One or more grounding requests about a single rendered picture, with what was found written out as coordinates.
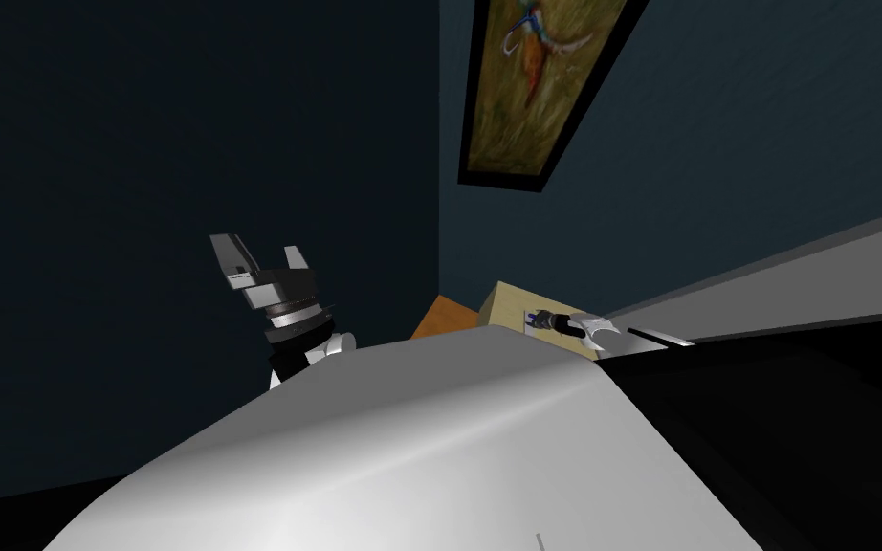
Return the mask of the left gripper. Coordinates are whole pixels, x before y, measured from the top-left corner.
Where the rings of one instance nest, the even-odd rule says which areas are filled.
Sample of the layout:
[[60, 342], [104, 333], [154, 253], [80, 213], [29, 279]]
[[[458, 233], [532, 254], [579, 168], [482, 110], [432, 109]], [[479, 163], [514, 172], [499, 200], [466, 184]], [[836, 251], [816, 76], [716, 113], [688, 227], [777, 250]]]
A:
[[209, 237], [215, 257], [227, 281], [243, 294], [252, 309], [303, 301], [317, 294], [315, 271], [309, 269], [297, 246], [286, 246], [288, 268], [259, 270], [258, 264], [237, 234]]

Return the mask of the beige wooden cabinet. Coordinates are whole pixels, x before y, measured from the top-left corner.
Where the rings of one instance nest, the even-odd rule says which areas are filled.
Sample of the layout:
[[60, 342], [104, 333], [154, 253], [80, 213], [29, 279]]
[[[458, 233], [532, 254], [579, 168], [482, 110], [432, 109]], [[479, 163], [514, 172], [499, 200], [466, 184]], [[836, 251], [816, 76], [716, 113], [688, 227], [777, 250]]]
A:
[[582, 346], [575, 338], [560, 334], [553, 329], [528, 328], [525, 325], [526, 314], [538, 310], [564, 315], [581, 313], [577, 308], [541, 297], [504, 281], [498, 281], [480, 307], [476, 325], [504, 326], [525, 336], [586, 356], [591, 361], [598, 359], [593, 350]]

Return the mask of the orange wooden table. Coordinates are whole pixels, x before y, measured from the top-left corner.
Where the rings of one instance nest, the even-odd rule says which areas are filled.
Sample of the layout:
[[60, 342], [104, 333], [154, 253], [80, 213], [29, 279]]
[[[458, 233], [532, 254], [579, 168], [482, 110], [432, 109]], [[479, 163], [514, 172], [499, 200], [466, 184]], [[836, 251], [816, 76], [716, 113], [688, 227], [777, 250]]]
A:
[[443, 295], [433, 301], [427, 313], [420, 319], [410, 339], [420, 339], [435, 334], [466, 330], [476, 326], [478, 313]]

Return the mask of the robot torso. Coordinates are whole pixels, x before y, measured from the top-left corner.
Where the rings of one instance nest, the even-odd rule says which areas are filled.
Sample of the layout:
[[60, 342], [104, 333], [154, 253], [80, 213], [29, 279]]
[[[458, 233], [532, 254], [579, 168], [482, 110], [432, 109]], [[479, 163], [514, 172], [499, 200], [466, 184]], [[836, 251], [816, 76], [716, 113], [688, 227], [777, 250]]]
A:
[[44, 551], [761, 551], [595, 363], [501, 326], [327, 357]]

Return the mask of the black-framed bird painting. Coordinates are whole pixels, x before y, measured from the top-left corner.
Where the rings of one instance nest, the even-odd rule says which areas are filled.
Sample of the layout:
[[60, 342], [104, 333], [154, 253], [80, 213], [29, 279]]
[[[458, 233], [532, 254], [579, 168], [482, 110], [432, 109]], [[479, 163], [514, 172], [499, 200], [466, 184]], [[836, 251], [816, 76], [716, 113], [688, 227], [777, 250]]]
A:
[[650, 0], [474, 0], [458, 183], [539, 193]]

